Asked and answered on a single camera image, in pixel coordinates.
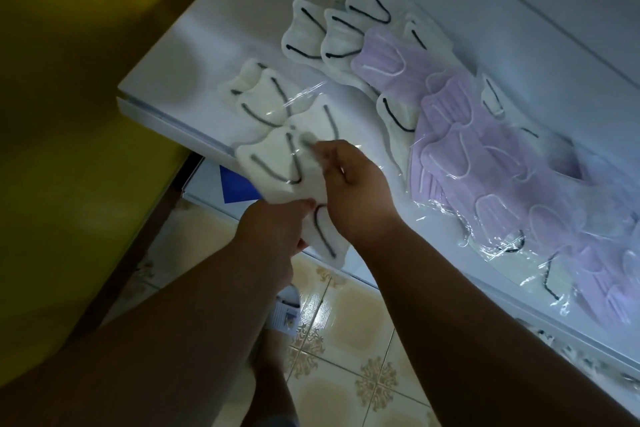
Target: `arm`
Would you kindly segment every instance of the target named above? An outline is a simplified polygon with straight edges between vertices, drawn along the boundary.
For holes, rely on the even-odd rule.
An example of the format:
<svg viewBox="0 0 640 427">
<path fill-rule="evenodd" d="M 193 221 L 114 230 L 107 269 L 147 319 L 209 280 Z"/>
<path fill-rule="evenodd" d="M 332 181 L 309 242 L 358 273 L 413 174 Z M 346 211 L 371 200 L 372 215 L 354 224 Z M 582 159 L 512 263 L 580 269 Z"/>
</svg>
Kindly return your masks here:
<svg viewBox="0 0 640 427">
<path fill-rule="evenodd" d="M 443 425 L 637 425 L 409 228 L 362 152 L 340 140 L 314 149 L 330 217 L 376 279 Z"/>
<path fill-rule="evenodd" d="M 250 206 L 229 245 L 0 389 L 0 424 L 210 427 L 291 281 L 313 207 Z"/>
</svg>

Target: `yellow wall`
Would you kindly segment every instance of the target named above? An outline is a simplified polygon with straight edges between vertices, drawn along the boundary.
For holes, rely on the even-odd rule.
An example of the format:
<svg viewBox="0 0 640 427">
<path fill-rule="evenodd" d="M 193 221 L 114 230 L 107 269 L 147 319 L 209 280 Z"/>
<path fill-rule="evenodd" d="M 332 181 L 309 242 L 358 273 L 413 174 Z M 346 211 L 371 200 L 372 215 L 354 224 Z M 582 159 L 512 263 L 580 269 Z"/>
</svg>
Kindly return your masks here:
<svg viewBox="0 0 640 427">
<path fill-rule="evenodd" d="M 55 352 L 186 156 L 118 82 L 192 0 L 0 0 L 0 384 Z"/>
</svg>

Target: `person's left hand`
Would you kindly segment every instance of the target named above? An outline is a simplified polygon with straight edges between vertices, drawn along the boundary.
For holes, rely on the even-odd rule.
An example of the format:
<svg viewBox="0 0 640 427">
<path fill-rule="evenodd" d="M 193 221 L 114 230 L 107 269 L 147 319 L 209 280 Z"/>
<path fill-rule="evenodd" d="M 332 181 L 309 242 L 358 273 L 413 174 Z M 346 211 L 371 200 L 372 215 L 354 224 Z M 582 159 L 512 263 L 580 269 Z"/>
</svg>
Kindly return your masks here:
<svg viewBox="0 0 640 427">
<path fill-rule="evenodd" d="M 249 206 L 238 224 L 235 241 L 272 259 L 290 259 L 307 247 L 300 238 L 302 220 L 316 206 L 313 199 L 268 204 L 263 199 Z"/>
</svg>

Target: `wooden trim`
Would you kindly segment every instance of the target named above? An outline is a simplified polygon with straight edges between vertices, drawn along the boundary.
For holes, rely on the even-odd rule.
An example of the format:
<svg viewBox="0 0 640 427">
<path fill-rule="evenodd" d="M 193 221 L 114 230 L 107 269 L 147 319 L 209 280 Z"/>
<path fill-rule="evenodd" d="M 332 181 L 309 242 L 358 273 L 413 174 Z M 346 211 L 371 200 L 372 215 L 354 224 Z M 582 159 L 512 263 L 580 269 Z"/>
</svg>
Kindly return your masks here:
<svg viewBox="0 0 640 427">
<path fill-rule="evenodd" d="M 189 154 L 116 268 L 84 310 L 84 314 L 76 323 L 71 334 L 69 334 L 63 348 L 95 331 L 102 324 L 102 320 L 136 271 L 138 264 L 144 259 L 148 248 L 160 232 L 164 222 L 169 218 L 176 203 L 180 200 L 182 189 L 197 169 L 201 160 L 201 155 L 195 152 Z"/>
</svg>

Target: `person's left arm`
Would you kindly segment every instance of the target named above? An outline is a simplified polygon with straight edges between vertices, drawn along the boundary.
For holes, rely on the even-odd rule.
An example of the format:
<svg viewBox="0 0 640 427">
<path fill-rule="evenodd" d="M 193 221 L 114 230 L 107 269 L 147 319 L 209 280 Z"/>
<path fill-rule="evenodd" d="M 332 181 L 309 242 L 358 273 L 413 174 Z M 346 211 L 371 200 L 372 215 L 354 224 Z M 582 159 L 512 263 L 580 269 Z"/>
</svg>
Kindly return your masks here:
<svg viewBox="0 0 640 427">
<path fill-rule="evenodd" d="M 258 201 L 222 250 L 0 389 L 0 424 L 209 427 L 292 277 L 308 200 Z"/>
</svg>

